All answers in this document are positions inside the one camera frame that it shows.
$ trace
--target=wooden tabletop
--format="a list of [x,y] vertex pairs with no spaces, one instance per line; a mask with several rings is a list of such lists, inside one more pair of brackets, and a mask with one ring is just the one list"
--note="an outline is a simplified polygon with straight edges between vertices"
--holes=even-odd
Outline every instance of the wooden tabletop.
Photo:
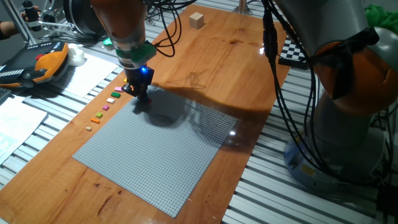
[[[189,26],[194,12],[205,16],[206,24],[199,30]],[[0,191],[1,218],[18,224],[221,221],[274,104],[274,81],[267,58],[260,53],[261,19],[189,6],[181,20],[183,32],[175,57],[158,54],[149,62],[155,70],[153,83],[240,120],[236,135],[221,147],[177,217],[72,158],[131,100],[123,93],[109,111],[101,109],[114,87],[123,85],[122,72]],[[280,24],[276,28],[281,50],[285,32]],[[164,32],[154,42],[163,38]],[[282,82],[289,68],[278,65],[277,70]],[[100,111],[104,113],[101,124],[91,123],[90,118]]]

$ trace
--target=white sheet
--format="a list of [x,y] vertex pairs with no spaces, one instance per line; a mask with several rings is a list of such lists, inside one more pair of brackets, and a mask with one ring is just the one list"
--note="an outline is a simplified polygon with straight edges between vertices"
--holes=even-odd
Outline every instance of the white sheet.
[[70,93],[85,97],[118,66],[98,57],[85,54],[86,62],[79,67],[69,67],[58,81],[51,84]]
[[36,130],[47,113],[8,98],[0,106],[0,164]]

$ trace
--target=pink lego brick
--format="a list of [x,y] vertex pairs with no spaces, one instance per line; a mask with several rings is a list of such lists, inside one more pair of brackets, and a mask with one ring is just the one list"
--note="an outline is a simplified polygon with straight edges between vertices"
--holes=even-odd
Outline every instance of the pink lego brick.
[[121,87],[115,87],[115,88],[114,88],[114,90],[115,90],[116,92],[120,92],[120,93],[122,93],[122,92],[123,92],[123,90],[122,90],[122,88],[121,88]]

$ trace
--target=green cloth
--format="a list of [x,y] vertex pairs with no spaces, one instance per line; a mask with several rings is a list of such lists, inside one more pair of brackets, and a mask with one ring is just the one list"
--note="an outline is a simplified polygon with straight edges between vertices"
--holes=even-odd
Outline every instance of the green cloth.
[[369,26],[382,27],[398,35],[398,12],[386,12],[381,6],[371,4],[365,8]]

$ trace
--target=gray lego baseplate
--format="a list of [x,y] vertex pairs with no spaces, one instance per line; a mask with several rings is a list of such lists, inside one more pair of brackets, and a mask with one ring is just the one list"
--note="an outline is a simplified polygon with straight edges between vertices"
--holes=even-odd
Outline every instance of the gray lego baseplate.
[[73,158],[175,218],[237,119],[159,87],[148,95],[150,105],[133,98]]

